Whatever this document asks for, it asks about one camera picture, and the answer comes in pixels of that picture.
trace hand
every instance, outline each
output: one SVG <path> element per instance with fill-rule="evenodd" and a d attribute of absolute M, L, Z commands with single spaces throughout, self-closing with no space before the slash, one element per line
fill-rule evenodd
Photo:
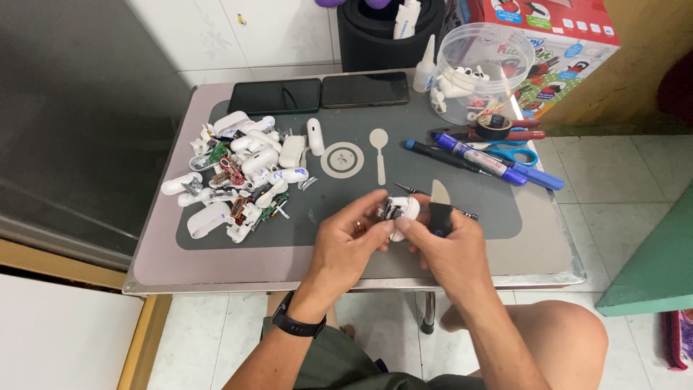
<path fill-rule="evenodd" d="M 310 267 L 296 291 L 291 308 L 299 306 L 294 305 L 294 300 L 308 300 L 310 303 L 302 305 L 303 307 L 320 308 L 319 311 L 324 308 L 326 312 L 342 294 L 356 284 L 373 252 L 378 249 L 387 250 L 389 236 L 394 232 L 394 222 L 373 224 L 368 220 L 368 216 L 378 209 L 385 197 L 387 191 L 384 189 L 373 191 L 320 224 Z M 291 313 L 288 314 L 300 321 Z M 322 315 L 313 314 L 312 319 L 318 316 L 319 321 Z"/>
<path fill-rule="evenodd" d="M 493 288 L 484 232 L 479 224 L 454 210 L 450 215 L 453 232 L 446 238 L 435 236 L 426 228 L 430 197 L 412 196 L 421 204 L 422 212 L 416 221 L 398 218 L 395 227 L 409 239 L 411 252 L 420 251 L 421 267 L 431 270 L 451 300 L 475 287 Z"/>

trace green board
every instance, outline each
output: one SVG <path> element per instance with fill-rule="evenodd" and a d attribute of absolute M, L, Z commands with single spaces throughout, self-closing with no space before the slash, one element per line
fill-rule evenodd
<path fill-rule="evenodd" d="M 595 306 L 604 316 L 693 308 L 693 183 Z"/>

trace white tile floor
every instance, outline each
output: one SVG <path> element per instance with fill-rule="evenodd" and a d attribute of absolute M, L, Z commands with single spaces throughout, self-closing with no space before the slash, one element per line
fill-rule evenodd
<path fill-rule="evenodd" d="M 594 311 L 594 302 L 693 178 L 693 135 L 560 137 L 535 145 L 546 171 L 566 180 L 556 199 L 588 280 L 567 289 L 499 295 L 506 304 L 558 299 Z M 439 319 L 450 303 L 443 293 L 437 298 Z M 266 302 L 262 294 L 174 297 L 149 390 L 221 389 L 257 344 Z M 336 308 L 340 322 L 356 327 L 356 343 L 391 371 L 427 380 L 479 367 L 467 332 L 418 331 L 423 293 L 348 294 Z M 666 369 L 655 314 L 600 319 L 610 340 L 600 389 L 693 390 L 693 370 Z"/>

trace black watch strap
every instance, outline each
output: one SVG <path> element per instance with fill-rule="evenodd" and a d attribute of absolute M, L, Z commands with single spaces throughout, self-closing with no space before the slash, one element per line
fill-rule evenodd
<path fill-rule="evenodd" d="M 286 294 L 286 297 L 284 297 L 277 307 L 277 310 L 274 312 L 274 315 L 272 315 L 272 324 L 294 336 L 316 338 L 322 328 L 325 327 L 327 316 L 325 316 L 320 323 L 302 323 L 287 317 L 286 310 L 289 308 L 289 303 L 295 292 L 295 290 L 289 291 L 289 293 Z"/>

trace dark green shorts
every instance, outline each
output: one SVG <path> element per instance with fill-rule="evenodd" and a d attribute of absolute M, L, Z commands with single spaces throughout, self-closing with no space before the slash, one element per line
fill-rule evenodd
<path fill-rule="evenodd" d="M 272 326 L 272 319 L 265 317 L 263 335 Z M 486 387 L 482 379 L 464 375 L 440 375 L 426 383 L 405 373 L 381 373 L 348 336 L 326 326 L 310 345 L 294 389 L 485 390 Z"/>

